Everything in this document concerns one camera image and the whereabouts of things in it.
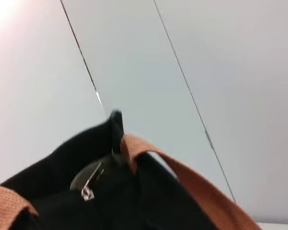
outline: dark line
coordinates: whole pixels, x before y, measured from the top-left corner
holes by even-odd
[[[159,10],[159,8],[158,8],[158,6],[157,6],[156,0],[153,0],[153,2],[154,2],[154,5],[155,5],[156,10],[157,10],[157,12],[158,12],[159,18],[160,18],[160,20],[161,20],[163,29],[164,29],[164,31],[165,31],[165,33],[166,33],[166,35],[167,35],[168,41],[169,41],[169,43],[170,43],[170,45],[171,45],[171,48],[172,48],[172,50],[173,50],[173,53],[174,53],[175,59],[176,59],[176,61],[177,61],[177,63],[178,63],[178,66],[179,66],[179,69],[180,69],[180,71],[181,71],[181,74],[182,74],[182,76],[183,76],[183,78],[184,78],[184,81],[185,81],[187,87],[188,87],[189,93],[191,94],[193,103],[194,103],[194,105],[195,105],[195,108],[196,108],[196,110],[197,110],[197,113],[198,113],[198,115],[199,115],[199,117],[200,117],[200,120],[201,120],[201,122],[202,122],[202,125],[203,125],[203,127],[204,127],[204,131],[205,131],[205,133],[208,134],[208,131],[207,131],[207,129],[206,129],[206,126],[205,126],[205,124],[204,124],[204,121],[203,121],[203,119],[202,119],[202,116],[201,116],[201,114],[200,114],[200,111],[199,111],[199,109],[198,109],[198,107],[197,107],[197,104],[196,104],[195,99],[194,99],[194,97],[193,97],[193,94],[192,94],[192,92],[191,92],[190,86],[189,86],[189,84],[188,84],[188,82],[187,82],[187,79],[186,79],[186,77],[185,77],[185,74],[184,74],[184,72],[183,72],[183,70],[182,70],[182,67],[181,67],[181,64],[180,64],[180,62],[179,62],[179,59],[178,59],[178,56],[177,56],[177,54],[176,54],[175,48],[174,48],[174,46],[173,46],[173,43],[172,43],[172,41],[171,41],[171,39],[170,39],[170,37],[169,37],[169,35],[168,35],[168,31],[167,31],[167,29],[166,29],[166,27],[165,27],[165,23],[164,23],[164,21],[163,21],[163,19],[162,19],[162,16],[161,16],[160,10]],[[216,150],[215,150],[215,148],[213,147],[213,144],[212,144],[212,142],[211,142],[211,139],[210,139],[210,143],[211,143],[211,145],[212,145],[212,150],[213,150],[213,152],[215,153],[216,160],[217,160],[218,164],[220,165],[222,174],[224,175],[224,178],[225,178],[225,181],[226,181],[227,186],[228,186],[228,188],[229,188],[230,194],[231,194],[232,198],[234,199],[234,201],[236,202],[236,199],[235,199],[234,194],[233,194],[233,192],[232,192],[232,190],[231,190],[231,188],[230,188],[230,186],[229,186],[227,177],[225,176],[225,172],[224,172],[223,167],[222,167],[222,165],[221,165],[221,163],[220,163],[219,157],[218,157],[217,154],[216,154]]]
[[[75,32],[73,31],[71,21],[69,20],[69,17],[68,17],[68,15],[67,15],[66,10],[65,10],[65,6],[64,6],[62,0],[60,0],[60,2],[61,2],[61,5],[62,5],[62,7],[63,7],[63,9],[64,9],[64,12],[65,12],[67,21],[68,21],[68,23],[69,23],[69,27],[70,27],[71,30],[72,30],[73,37],[74,37],[75,40],[76,40],[77,46],[78,46],[78,48],[79,48],[79,51],[80,51],[80,54],[81,54],[81,56],[82,56],[83,62],[84,62],[84,64],[85,64],[86,70],[87,70],[87,72],[88,72],[88,75],[90,75],[91,82],[92,82],[92,84],[93,84],[93,86],[94,86],[94,89],[95,89],[95,91],[97,91],[97,90],[96,90],[96,86],[95,86],[94,81],[93,81],[93,78],[92,78],[92,75],[91,75],[91,73],[90,73],[90,70],[89,70],[88,67],[87,67],[87,64],[86,64],[85,58],[84,58],[84,56],[83,56],[82,50],[81,50],[81,48],[80,48],[79,42],[78,42],[78,40],[77,40],[77,37],[76,37],[76,35],[75,35]]]

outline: brown woven strap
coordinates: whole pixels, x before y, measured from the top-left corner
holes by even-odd
[[[34,207],[14,191],[0,187],[0,230],[8,230],[24,209],[37,215]]]
[[[219,230],[261,230],[249,215],[205,178],[145,140],[124,135],[120,148],[122,153],[127,154],[133,170],[136,170],[135,158],[139,154],[147,151],[158,153]]]

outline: metal zipper pull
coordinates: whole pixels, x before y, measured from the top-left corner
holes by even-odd
[[[93,190],[89,187],[89,183],[91,180],[98,180],[103,173],[104,169],[101,168],[100,162],[81,190],[81,196],[85,201],[95,198]]]

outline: ceiling panel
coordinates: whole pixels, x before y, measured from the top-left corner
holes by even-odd
[[[236,201],[288,222],[288,0],[156,0]]]

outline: black bag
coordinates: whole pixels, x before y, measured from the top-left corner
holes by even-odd
[[[178,179],[149,150],[160,153]],[[23,208],[12,230],[259,229],[204,178],[147,142],[124,136],[120,112],[1,186],[38,213]]]

